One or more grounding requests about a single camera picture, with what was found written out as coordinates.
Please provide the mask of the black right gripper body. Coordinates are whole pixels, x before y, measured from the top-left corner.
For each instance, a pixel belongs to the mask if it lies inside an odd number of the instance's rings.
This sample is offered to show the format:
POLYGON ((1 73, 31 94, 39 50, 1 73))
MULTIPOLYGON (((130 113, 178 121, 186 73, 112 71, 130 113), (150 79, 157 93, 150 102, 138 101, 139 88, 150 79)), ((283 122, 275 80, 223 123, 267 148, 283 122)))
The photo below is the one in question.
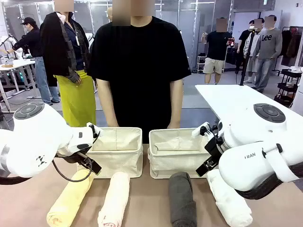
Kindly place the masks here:
POLYGON ((221 149, 222 144, 223 139, 215 136, 205 145, 205 149, 210 154, 210 157, 205 161, 207 166, 215 166, 219 163, 219 159, 223 153, 221 149))

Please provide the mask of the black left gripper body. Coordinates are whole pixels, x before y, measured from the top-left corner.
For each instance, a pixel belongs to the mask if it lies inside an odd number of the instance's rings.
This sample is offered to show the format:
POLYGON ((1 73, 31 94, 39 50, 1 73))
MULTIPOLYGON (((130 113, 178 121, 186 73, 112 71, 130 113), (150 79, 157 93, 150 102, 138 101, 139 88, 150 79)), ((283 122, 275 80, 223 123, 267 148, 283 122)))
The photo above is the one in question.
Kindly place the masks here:
POLYGON ((76 153, 77 157, 78 157, 78 163, 82 166, 91 166, 92 165, 92 160, 86 156, 85 154, 81 153, 81 152, 77 152, 76 153))

